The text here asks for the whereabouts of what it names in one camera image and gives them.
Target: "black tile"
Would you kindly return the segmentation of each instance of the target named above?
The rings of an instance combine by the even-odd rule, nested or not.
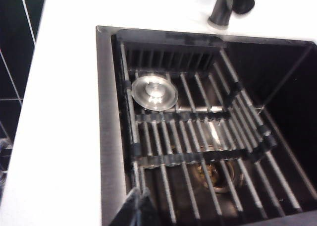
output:
[[[32,29],[36,38],[41,20],[44,0],[25,0],[25,3],[28,8]]]
[[[5,132],[2,129],[2,126],[0,125],[0,138],[6,138]]]
[[[0,46],[18,93],[24,96],[33,40],[22,0],[0,0]]]
[[[0,120],[12,142],[15,138],[20,112],[19,101],[0,101]]]
[[[0,99],[16,99],[16,93],[5,65],[0,58]]]

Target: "sink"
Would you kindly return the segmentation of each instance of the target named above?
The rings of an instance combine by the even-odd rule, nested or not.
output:
[[[98,26],[103,225],[133,187],[149,189],[162,225],[316,210],[312,159],[287,135],[298,141],[304,130],[281,112],[298,107],[281,93],[316,64],[316,50],[307,41]],[[150,111],[133,100],[132,83],[153,74],[177,88],[174,107]]]

